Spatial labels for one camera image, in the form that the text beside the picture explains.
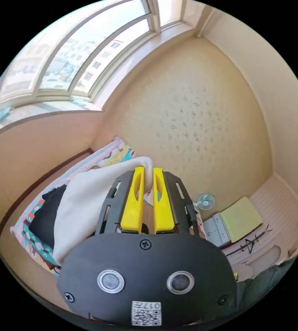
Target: small fan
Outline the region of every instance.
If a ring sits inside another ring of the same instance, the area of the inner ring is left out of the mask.
[[[199,209],[209,210],[213,208],[214,204],[215,197],[210,193],[203,193],[198,197],[197,202],[194,205]]]

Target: qr code label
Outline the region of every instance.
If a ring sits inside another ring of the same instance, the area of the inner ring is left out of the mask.
[[[132,302],[132,325],[155,327],[162,325],[160,302]]]

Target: beige wall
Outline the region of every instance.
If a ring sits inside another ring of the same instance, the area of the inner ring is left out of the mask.
[[[51,114],[0,130],[0,221],[31,184],[89,148],[103,115]]]
[[[264,114],[273,167],[298,195],[298,80],[277,51],[238,19],[214,9],[203,35],[239,68]]]
[[[211,213],[250,197],[268,179],[270,144],[260,107],[216,46],[188,37],[139,73],[110,105],[93,148],[119,135],[182,178],[194,201],[213,193]]]

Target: white cloth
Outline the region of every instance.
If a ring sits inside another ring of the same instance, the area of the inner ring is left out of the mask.
[[[136,167],[145,168],[144,192],[153,186],[153,163],[138,157],[74,176],[63,194],[54,225],[53,258],[61,265],[69,251],[95,230],[103,202],[116,178]]]

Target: screw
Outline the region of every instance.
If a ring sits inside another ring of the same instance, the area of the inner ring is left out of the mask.
[[[142,249],[144,249],[144,250],[147,250],[147,249],[149,249],[149,248],[151,247],[151,242],[148,241],[147,239],[143,239],[143,240],[141,240],[141,242],[140,242],[140,247],[141,247]]]
[[[73,303],[74,302],[74,296],[71,293],[64,293],[64,298],[66,301]]]
[[[223,295],[223,296],[218,300],[218,304],[219,304],[220,306],[223,306],[223,305],[227,302],[227,298],[228,298],[227,295]]]

